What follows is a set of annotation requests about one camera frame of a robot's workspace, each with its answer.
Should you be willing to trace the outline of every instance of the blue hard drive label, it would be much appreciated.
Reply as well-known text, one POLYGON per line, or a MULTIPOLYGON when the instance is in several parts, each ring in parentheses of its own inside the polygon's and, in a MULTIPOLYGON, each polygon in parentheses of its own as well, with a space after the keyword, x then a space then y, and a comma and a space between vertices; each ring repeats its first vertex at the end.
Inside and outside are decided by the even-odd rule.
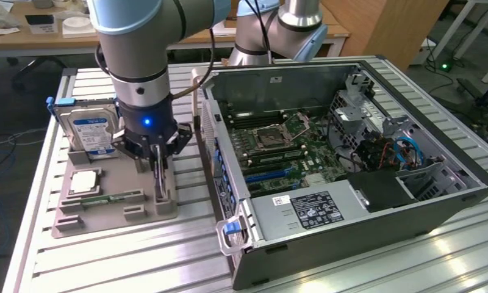
POLYGON ((84 150, 91 154, 109 154, 112 147, 112 134, 108 132, 105 118, 80 119, 72 122, 84 150))

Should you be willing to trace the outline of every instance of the hard drive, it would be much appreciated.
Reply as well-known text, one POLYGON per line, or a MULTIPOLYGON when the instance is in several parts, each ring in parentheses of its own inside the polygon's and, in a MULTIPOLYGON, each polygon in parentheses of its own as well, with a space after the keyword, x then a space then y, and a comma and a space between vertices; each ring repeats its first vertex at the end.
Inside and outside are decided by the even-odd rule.
POLYGON ((47 101, 69 140, 72 152, 85 152, 91 160, 117 157, 112 135, 119 128, 113 98, 79 100, 61 98, 47 101))

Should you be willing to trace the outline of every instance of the blue tab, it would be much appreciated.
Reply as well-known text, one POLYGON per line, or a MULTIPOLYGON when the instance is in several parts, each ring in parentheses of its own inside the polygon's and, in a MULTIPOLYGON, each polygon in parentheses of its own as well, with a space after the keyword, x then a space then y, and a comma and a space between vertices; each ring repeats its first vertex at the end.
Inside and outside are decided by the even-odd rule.
MULTIPOLYGON (((260 13, 265 13, 280 6, 279 0, 259 0, 257 3, 260 13)), ((237 16, 248 16, 255 14, 253 10, 257 11, 255 0, 249 0, 249 4, 251 7, 244 0, 239 2, 237 16)))
POLYGON ((224 225, 224 234, 231 235, 243 231, 241 224, 239 222, 227 223, 224 225))
POLYGON ((293 61, 296 62, 309 62, 311 59, 316 56, 316 53, 323 46, 324 40, 327 36, 327 25, 321 24, 320 27, 315 30, 311 35, 308 41, 303 45, 299 53, 293 57, 293 61))
POLYGON ((65 106, 73 106, 76 104, 75 98, 61 98, 56 101, 56 106, 65 107, 65 106))
POLYGON ((52 96, 47 97, 45 103, 47 110, 49 110, 51 115, 55 116, 56 121, 60 122, 55 113, 55 98, 52 96))

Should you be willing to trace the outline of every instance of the wooden cabinet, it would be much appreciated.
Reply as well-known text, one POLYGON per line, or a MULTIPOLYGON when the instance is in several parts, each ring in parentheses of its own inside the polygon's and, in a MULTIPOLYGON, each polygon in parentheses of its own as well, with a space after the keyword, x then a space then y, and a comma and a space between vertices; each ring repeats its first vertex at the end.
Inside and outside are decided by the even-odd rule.
POLYGON ((351 32, 341 56, 384 55, 406 70, 448 0, 321 0, 351 32))

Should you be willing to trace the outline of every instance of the wooden desk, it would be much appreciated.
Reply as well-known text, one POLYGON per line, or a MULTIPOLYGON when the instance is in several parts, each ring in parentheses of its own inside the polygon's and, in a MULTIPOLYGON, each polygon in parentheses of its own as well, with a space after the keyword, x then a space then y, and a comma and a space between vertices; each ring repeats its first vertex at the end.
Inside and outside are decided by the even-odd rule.
MULTIPOLYGON (((327 56, 337 56, 341 51, 345 38, 349 32, 340 26, 332 13, 321 5, 324 13, 324 24, 328 25, 328 34, 324 44, 329 45, 327 56)), ((31 34, 25 15, 51 14, 63 11, 59 8, 37 9, 31 2, 16 2, 12 8, 12 15, 21 22, 21 32, 0 35, 0 57, 17 56, 53 56, 67 54, 87 54, 95 52, 97 37, 63 38, 61 21, 57 34, 31 34)), ((216 37, 217 48, 232 48, 235 36, 216 37)), ((200 49, 211 48, 208 30, 192 35, 180 43, 173 44, 168 49, 200 49)))

